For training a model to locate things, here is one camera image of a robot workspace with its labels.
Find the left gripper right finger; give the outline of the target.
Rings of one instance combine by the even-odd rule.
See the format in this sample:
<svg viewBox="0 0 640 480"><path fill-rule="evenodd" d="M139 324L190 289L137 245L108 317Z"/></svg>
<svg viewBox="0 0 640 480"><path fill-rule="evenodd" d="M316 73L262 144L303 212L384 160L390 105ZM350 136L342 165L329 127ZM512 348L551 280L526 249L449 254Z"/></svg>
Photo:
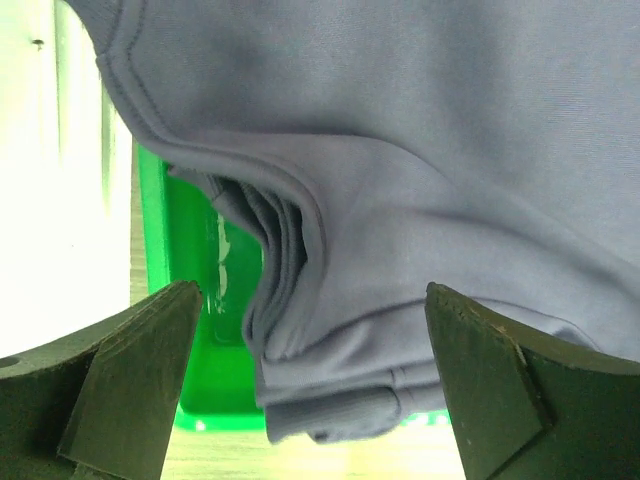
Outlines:
<svg viewBox="0 0 640 480"><path fill-rule="evenodd" d="M466 478L638 478L638 363L437 283L425 315Z"/></svg>

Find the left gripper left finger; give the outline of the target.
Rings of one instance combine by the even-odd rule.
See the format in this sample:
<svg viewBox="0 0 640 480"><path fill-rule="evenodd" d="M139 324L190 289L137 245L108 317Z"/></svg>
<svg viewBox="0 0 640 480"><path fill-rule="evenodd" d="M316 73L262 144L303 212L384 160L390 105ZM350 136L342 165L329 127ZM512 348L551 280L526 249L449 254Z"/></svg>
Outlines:
<svg viewBox="0 0 640 480"><path fill-rule="evenodd" d="M3 358L2 478L160 478L202 304L176 281Z"/></svg>

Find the purple garment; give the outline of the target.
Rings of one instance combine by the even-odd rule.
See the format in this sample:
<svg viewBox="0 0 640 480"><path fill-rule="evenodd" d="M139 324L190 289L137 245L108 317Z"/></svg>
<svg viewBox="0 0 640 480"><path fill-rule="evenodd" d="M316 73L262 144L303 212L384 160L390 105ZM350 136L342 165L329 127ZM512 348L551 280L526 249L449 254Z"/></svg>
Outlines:
<svg viewBox="0 0 640 480"><path fill-rule="evenodd" d="M445 405L443 283L639 357L635 1L75 1L126 125L255 238L268 439Z"/></svg>

